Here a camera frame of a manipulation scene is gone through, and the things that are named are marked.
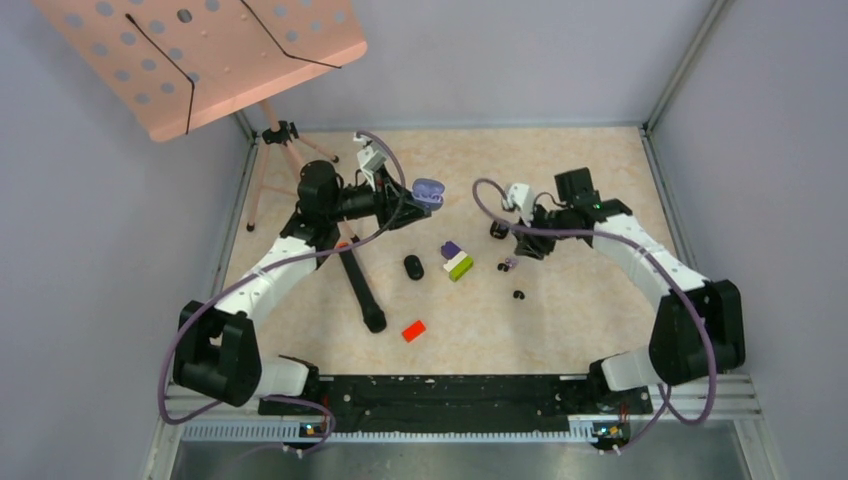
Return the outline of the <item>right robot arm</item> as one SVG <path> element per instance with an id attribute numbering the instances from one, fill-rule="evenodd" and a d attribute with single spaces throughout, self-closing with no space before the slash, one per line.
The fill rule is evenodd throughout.
<path id="1" fill-rule="evenodd" d="M 556 175 L 560 205 L 539 205 L 527 184 L 512 184 L 502 201 L 519 214 L 515 252 L 542 260 L 557 241 L 580 238 L 614 262 L 642 292 L 656 313 L 646 346 L 591 364 L 589 404 L 612 412 L 627 390 L 655 383 L 671 386 L 746 360 L 741 294 L 729 280 L 712 281 L 680 262 L 640 225 L 618 199 L 604 200 L 587 168 Z"/>

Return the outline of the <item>purple white green block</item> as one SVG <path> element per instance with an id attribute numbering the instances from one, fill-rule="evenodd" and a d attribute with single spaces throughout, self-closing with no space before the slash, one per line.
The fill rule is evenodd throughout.
<path id="1" fill-rule="evenodd" d="M 458 282 L 474 266 L 474 259 L 452 241 L 445 242 L 440 253 L 444 259 L 442 268 L 452 282 Z"/>

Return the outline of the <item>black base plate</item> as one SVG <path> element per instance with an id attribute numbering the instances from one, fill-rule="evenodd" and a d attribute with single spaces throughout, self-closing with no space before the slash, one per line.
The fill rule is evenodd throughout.
<path id="1" fill-rule="evenodd" d="M 334 414 L 339 433 L 565 432 L 578 415 L 650 414 L 647 388 L 596 396 L 582 375 L 336 375 L 308 381 L 306 405 L 262 400 L 262 416 Z"/>

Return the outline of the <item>black earbud case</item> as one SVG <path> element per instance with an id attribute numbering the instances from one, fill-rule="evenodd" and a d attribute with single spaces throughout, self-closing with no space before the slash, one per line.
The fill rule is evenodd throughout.
<path id="1" fill-rule="evenodd" d="M 489 228 L 489 235 L 492 238 L 497 240 L 503 240 L 506 239 L 509 234 L 510 229 L 506 225 L 498 223 L 496 221 L 493 221 L 491 223 Z"/>
<path id="2" fill-rule="evenodd" d="M 423 265 L 417 255 L 407 255 L 403 260 L 404 269 L 407 276 L 413 280 L 421 280 L 425 274 Z"/>

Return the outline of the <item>silver blue earbud case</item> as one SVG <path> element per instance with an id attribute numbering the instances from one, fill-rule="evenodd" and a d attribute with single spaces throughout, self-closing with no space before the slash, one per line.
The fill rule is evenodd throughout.
<path id="1" fill-rule="evenodd" d="M 437 180 L 418 178 L 412 184 L 411 195 L 415 202 L 430 211 L 437 211 L 444 205 L 446 187 Z"/>

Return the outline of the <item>closed black earbud case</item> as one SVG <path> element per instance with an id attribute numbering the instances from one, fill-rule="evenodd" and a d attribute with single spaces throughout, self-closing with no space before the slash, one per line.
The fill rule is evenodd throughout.
<path id="1" fill-rule="evenodd" d="M 417 255 L 407 255 L 403 260 L 404 269 L 407 276 L 413 280 L 421 280 L 425 274 L 423 265 Z"/>

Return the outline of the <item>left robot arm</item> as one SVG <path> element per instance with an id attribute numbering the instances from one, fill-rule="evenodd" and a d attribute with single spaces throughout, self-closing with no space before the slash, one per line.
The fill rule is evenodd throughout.
<path id="1" fill-rule="evenodd" d="M 308 364 L 285 356 L 263 361 L 258 327 L 292 288 L 336 253 L 340 222 L 373 217 L 382 229 L 399 229 L 430 217 L 443 204 L 443 194 L 443 185 L 430 179 L 418 179 L 407 189 L 385 167 L 371 183 L 344 185 L 332 163 L 307 163 L 294 213 L 259 263 L 220 298 L 184 307 L 172 381 L 235 407 L 255 396 L 282 395 L 297 413 L 314 410 L 321 388 L 308 378 Z"/>

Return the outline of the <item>red block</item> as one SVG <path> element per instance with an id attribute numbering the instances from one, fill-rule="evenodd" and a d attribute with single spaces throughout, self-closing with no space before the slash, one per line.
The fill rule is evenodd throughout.
<path id="1" fill-rule="evenodd" d="M 406 343 L 411 343 L 419 338 L 427 331 L 426 324 L 421 320 L 416 320 L 408 325 L 402 332 L 402 338 Z"/>

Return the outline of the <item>pink perforated music stand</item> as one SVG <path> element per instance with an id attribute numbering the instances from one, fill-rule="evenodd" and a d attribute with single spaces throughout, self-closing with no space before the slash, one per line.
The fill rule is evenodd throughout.
<path id="1" fill-rule="evenodd" d="M 350 1 L 37 1 L 155 142 L 365 55 Z"/>

